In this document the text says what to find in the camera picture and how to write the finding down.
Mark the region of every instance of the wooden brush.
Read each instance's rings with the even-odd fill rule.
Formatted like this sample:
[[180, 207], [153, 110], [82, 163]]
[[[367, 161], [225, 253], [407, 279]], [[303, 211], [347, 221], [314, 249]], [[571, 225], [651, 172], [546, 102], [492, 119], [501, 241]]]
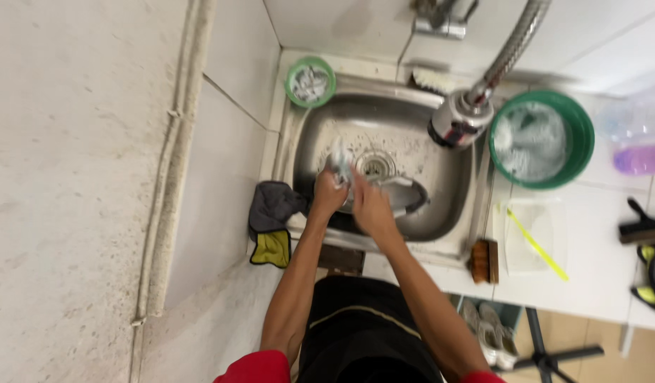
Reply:
[[498, 284], [498, 243], [494, 240], [481, 239], [472, 246], [470, 270], [474, 283], [488, 282]]

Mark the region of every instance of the purple bottle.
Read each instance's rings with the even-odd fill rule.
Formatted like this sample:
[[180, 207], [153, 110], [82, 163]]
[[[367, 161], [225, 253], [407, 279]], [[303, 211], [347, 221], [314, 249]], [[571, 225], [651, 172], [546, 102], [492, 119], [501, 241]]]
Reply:
[[631, 176], [655, 174], [655, 145], [636, 146], [617, 152], [613, 165], [621, 173]]

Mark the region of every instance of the flexible metal hose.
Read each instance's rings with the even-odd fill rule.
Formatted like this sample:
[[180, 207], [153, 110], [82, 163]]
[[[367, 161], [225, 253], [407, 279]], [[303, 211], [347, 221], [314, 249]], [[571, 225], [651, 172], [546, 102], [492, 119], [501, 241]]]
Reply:
[[483, 105], [491, 97], [494, 88], [510, 72], [530, 43], [547, 13], [551, 0], [528, 0], [512, 34], [495, 57], [483, 78], [467, 93], [465, 101], [473, 107]]

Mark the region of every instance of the person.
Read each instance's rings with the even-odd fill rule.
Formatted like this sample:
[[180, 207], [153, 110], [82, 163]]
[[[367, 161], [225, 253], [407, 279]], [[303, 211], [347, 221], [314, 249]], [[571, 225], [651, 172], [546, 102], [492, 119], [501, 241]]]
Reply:
[[327, 222], [349, 189], [318, 174], [315, 199], [295, 253], [268, 307], [260, 351], [229, 366], [214, 383], [503, 382], [445, 294], [410, 254], [389, 198], [352, 169], [353, 215], [391, 263], [400, 288], [365, 277], [315, 283]]

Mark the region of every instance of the white tiled countertop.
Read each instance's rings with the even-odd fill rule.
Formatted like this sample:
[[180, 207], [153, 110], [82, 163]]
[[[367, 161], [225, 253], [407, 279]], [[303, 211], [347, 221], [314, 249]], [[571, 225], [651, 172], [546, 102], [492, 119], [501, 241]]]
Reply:
[[[298, 58], [318, 55], [339, 73], [405, 83], [409, 69], [390, 63], [347, 59], [314, 52], [284, 50], [278, 69], [278, 82], [271, 110], [267, 145], [261, 179], [270, 179], [278, 140], [282, 140], [282, 110], [286, 100], [282, 81], [289, 66]], [[449, 76], [457, 87], [468, 87], [473, 79]], [[528, 91], [525, 84], [505, 83], [496, 95], [512, 97]], [[576, 92], [563, 93], [578, 101], [590, 117], [596, 115], [608, 98]], [[648, 213], [655, 215], [655, 177], [628, 177], [612, 166], [614, 144], [597, 135], [595, 150], [587, 169], [574, 181], [551, 191], [530, 191], [513, 186], [501, 174], [495, 174], [491, 205], [511, 197], [553, 196], [566, 207], [566, 241], [569, 282], [552, 274], [510, 277], [500, 254], [500, 284], [475, 285], [466, 270], [429, 265], [427, 272], [438, 286], [447, 292], [477, 296], [518, 305], [559, 311], [578, 316], [628, 323], [655, 329], [655, 311], [636, 300], [629, 292], [635, 283], [642, 283], [645, 273], [634, 246], [622, 246], [618, 240], [618, 224], [636, 220], [627, 204], [634, 197]], [[492, 235], [492, 218], [488, 219], [487, 236]], [[363, 274], [395, 283], [386, 258], [368, 253]]]

